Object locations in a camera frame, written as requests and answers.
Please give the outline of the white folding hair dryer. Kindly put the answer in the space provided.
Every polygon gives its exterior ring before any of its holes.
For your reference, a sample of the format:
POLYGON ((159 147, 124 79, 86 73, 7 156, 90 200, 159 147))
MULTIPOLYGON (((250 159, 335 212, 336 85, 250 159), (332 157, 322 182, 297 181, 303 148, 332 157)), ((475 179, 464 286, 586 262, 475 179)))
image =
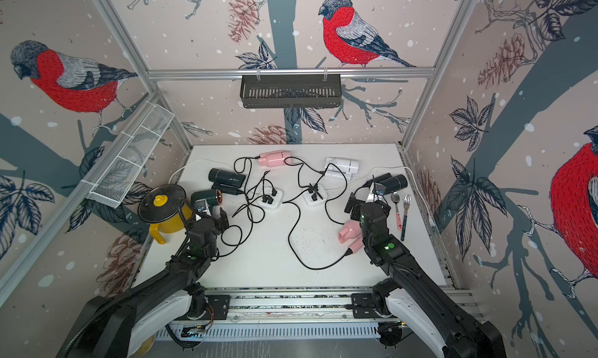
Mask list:
POLYGON ((357 160, 327 157, 325 159, 325 177, 351 181, 359 171, 357 160))

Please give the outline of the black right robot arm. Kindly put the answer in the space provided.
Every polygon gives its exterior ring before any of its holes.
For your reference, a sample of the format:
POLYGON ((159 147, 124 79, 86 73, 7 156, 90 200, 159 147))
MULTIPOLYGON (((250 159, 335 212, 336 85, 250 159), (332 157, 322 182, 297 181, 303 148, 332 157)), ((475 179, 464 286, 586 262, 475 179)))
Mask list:
POLYGON ((352 195, 345 212, 359 223, 364 252, 387 278, 372 287, 374 309, 407 324, 437 357, 505 357, 500 331, 454 302, 387 226, 390 207, 352 195))

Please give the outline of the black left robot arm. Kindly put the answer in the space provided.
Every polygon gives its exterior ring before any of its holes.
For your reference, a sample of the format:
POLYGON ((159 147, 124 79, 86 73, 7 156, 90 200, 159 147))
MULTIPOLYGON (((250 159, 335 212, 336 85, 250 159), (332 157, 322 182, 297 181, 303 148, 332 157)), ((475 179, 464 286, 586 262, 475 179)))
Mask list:
POLYGON ((216 240, 230 227, 227 214, 200 214, 164 270, 114 297, 89 300, 63 342, 59 357, 130 357, 174 319, 206 307, 199 279, 217 256, 216 240))

